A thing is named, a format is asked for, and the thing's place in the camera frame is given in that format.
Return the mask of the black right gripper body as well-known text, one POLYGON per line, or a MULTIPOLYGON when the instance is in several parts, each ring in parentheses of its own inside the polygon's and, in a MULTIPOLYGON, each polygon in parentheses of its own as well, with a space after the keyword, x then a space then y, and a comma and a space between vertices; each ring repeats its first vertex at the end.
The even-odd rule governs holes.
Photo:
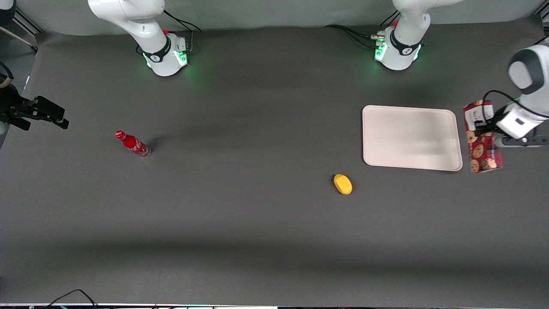
POLYGON ((4 124, 22 126, 22 121, 17 115, 22 107, 22 97, 13 84, 0 90, 0 121, 4 124))

